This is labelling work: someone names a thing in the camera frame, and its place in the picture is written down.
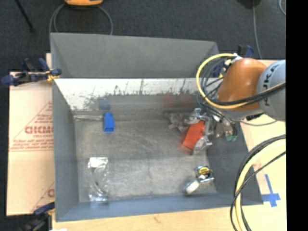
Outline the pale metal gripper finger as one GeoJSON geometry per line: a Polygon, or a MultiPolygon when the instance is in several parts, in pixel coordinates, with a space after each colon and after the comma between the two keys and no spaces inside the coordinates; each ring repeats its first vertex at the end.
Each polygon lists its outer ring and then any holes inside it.
{"type": "Polygon", "coordinates": [[[202,110],[201,108],[195,108],[194,109],[194,123],[197,124],[200,121],[203,121],[205,123],[208,122],[208,114],[205,110],[202,110]]]}
{"type": "Polygon", "coordinates": [[[195,144],[192,150],[192,154],[198,154],[202,151],[205,151],[207,148],[212,146],[212,142],[207,136],[202,136],[195,144]]]}

